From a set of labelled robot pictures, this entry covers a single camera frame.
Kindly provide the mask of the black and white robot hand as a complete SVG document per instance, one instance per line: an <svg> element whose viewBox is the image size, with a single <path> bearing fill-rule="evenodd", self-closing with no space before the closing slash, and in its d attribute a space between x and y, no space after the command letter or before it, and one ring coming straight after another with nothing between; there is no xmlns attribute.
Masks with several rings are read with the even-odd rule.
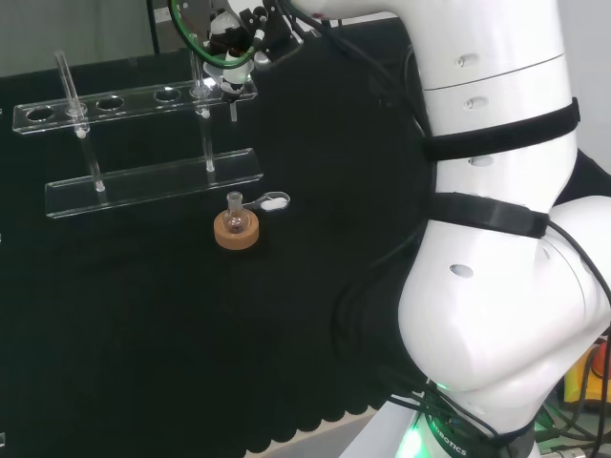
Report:
<svg viewBox="0 0 611 458"><path fill-rule="evenodd" d="M187 24L185 7L169 1L172 24L187 49L216 81L221 98L234 102L256 67L272 65L296 52L306 31L281 1L264 1L255 9L235 12L213 7L209 31L197 37Z"/></svg>

